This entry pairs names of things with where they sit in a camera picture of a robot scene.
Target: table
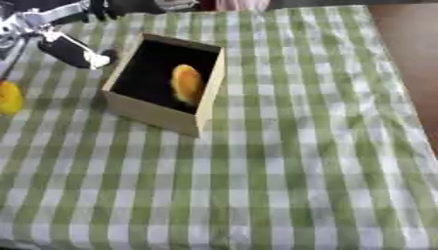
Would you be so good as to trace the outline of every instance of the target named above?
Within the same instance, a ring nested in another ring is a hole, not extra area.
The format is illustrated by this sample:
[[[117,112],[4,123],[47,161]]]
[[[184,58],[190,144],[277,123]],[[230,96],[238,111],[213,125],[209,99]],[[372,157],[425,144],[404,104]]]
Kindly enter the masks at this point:
[[[214,43],[227,79],[195,140],[110,113],[110,67],[68,67],[32,41],[8,76],[24,109],[0,117],[0,245],[438,248],[437,161],[367,7],[63,30],[99,51],[142,30]]]
[[[438,153],[438,4],[376,5],[370,10]]]

